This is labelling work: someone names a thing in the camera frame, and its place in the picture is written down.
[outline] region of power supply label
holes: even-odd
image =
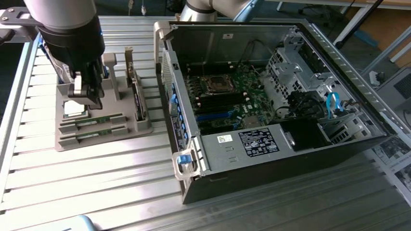
[[[238,135],[249,157],[278,151],[268,128],[240,132]]]

